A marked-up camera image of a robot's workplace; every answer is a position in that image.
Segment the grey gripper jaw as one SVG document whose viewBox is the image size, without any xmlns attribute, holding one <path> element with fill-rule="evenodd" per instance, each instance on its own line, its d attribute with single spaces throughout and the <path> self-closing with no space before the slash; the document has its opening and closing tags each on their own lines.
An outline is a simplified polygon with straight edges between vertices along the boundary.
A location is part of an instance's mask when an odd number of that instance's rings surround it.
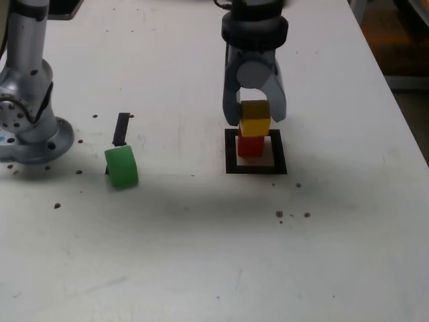
<svg viewBox="0 0 429 322">
<path fill-rule="evenodd" d="M 241 85 L 237 80 L 237 69 L 225 69 L 225 81 L 223 90 L 223 113 L 229 125 L 237 125 L 240 120 L 240 104 L 237 94 Z"/>
<path fill-rule="evenodd" d="M 275 122 L 286 118 L 286 94 L 277 60 L 273 64 L 248 60 L 237 71 L 237 80 L 242 88 L 261 91 L 269 103 L 269 112 Z"/>
</svg>

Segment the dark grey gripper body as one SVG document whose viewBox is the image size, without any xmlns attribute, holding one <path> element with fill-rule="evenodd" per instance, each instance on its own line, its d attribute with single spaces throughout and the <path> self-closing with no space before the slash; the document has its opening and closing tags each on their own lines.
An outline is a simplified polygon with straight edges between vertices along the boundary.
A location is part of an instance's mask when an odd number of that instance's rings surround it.
<svg viewBox="0 0 429 322">
<path fill-rule="evenodd" d="M 274 72 L 279 72 L 280 68 L 275 57 L 275 50 L 269 50 L 265 52 L 249 51 L 238 49 L 233 46 L 226 46 L 226 66 L 228 66 L 234 59 L 239 56 L 245 58 L 256 58 L 262 60 L 264 63 L 270 66 Z"/>
</svg>

